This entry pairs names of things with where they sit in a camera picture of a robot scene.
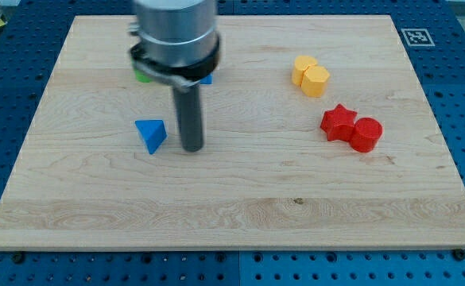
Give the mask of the black clamp ring mount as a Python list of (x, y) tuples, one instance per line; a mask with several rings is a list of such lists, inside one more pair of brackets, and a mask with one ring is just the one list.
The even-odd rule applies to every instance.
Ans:
[(139, 38), (130, 48), (131, 62), (145, 64), (145, 73), (158, 83), (186, 91), (218, 66), (220, 35), (214, 22), (133, 22), (128, 32)]

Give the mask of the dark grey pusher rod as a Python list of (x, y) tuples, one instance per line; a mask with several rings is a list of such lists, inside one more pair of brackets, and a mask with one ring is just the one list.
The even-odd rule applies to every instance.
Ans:
[(172, 94), (182, 148), (197, 152), (204, 145), (200, 84), (195, 83), (186, 91), (173, 88)]

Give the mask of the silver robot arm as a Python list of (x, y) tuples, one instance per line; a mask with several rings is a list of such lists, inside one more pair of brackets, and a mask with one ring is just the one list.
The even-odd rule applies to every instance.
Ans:
[(182, 148), (203, 148), (200, 80), (220, 60), (217, 4), (213, 0), (133, 0), (136, 21), (129, 33), (134, 69), (172, 88)]

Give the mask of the blue block behind arm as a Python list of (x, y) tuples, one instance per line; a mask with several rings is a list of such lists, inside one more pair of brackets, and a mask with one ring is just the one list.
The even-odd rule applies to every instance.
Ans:
[(213, 84), (213, 75), (209, 74), (200, 80), (200, 84), (211, 85)]

